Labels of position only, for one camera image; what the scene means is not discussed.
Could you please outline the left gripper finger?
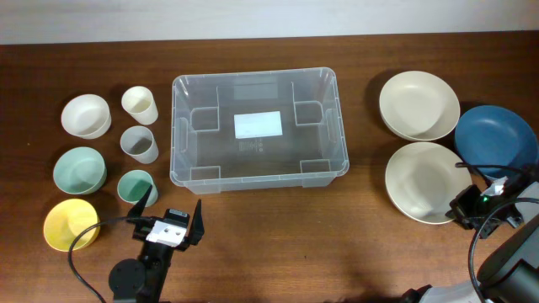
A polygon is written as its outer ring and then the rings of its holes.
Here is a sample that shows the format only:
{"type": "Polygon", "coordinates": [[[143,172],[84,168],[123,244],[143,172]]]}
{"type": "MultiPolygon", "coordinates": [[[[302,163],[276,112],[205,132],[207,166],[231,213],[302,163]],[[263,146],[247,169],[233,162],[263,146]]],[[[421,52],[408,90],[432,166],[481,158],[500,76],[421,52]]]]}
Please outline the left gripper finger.
{"type": "Polygon", "coordinates": [[[197,245],[205,234],[202,218],[202,201],[199,199],[195,207],[193,220],[189,229],[188,240],[190,245],[197,245]]]}
{"type": "Polygon", "coordinates": [[[147,201],[149,199],[151,192],[152,192],[152,186],[150,185],[147,191],[145,192],[145,194],[141,197],[141,199],[129,210],[127,214],[127,218],[129,221],[143,219],[142,213],[144,209],[146,208],[147,201]]]}

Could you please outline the cream plate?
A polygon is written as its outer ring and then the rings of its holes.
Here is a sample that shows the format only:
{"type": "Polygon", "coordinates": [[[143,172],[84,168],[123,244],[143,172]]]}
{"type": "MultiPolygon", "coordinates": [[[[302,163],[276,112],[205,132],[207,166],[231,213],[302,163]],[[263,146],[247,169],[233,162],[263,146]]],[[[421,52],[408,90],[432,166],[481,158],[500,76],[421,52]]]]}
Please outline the cream plate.
{"type": "Polygon", "coordinates": [[[409,141],[435,141],[449,135],[461,116],[456,93],[428,72],[408,71],[391,77],[379,95],[382,121],[409,141]]]}
{"type": "Polygon", "coordinates": [[[414,142],[390,157],[385,187],[393,205],[408,218],[429,225],[452,221],[450,202],[472,185],[470,173],[457,168],[461,158],[432,142],[414,142]]]}

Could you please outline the yellow bowl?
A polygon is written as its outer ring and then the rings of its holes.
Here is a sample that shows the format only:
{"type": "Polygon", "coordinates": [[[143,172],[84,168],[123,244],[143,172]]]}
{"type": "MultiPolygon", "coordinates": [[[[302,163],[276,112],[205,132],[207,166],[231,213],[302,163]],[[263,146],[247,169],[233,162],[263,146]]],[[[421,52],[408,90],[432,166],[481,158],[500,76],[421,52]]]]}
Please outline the yellow bowl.
{"type": "Polygon", "coordinates": [[[83,199],[67,199],[47,214],[43,235],[50,247],[67,252],[82,231],[99,222],[98,213],[89,202],[83,199]]]}

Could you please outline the dark blue plate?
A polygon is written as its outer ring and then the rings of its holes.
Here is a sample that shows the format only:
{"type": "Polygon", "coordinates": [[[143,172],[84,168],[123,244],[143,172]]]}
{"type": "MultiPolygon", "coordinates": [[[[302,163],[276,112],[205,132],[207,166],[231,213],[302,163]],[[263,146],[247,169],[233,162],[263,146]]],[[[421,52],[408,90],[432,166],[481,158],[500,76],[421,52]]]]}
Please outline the dark blue plate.
{"type": "Polygon", "coordinates": [[[462,160],[480,165],[489,179],[513,176],[503,167],[538,163],[538,139],[518,114],[494,105],[469,109],[455,128],[455,147],[462,160]]]}

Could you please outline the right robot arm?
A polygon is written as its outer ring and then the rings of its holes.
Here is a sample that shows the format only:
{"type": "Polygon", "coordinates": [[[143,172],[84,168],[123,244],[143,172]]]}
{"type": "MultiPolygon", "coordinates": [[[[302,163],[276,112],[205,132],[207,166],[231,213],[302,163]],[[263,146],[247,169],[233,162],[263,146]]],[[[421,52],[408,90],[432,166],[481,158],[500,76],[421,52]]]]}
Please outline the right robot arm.
{"type": "Polygon", "coordinates": [[[537,302],[538,218],[535,216],[473,270],[473,254],[479,235],[468,252],[470,280],[451,287],[426,285],[408,290],[401,302],[537,302]]]}

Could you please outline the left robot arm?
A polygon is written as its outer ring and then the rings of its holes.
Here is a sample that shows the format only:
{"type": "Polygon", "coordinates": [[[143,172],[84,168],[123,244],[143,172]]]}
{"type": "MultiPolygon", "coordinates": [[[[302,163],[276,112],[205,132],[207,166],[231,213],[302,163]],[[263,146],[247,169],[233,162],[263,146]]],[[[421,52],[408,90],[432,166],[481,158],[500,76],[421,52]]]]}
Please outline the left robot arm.
{"type": "Polygon", "coordinates": [[[132,238],[142,242],[142,248],[137,258],[124,259],[111,269],[114,302],[158,302],[173,254],[196,246],[205,234],[200,201],[193,215],[167,209],[163,217],[144,217],[152,190],[150,186],[127,214],[127,222],[135,226],[132,238]]]}

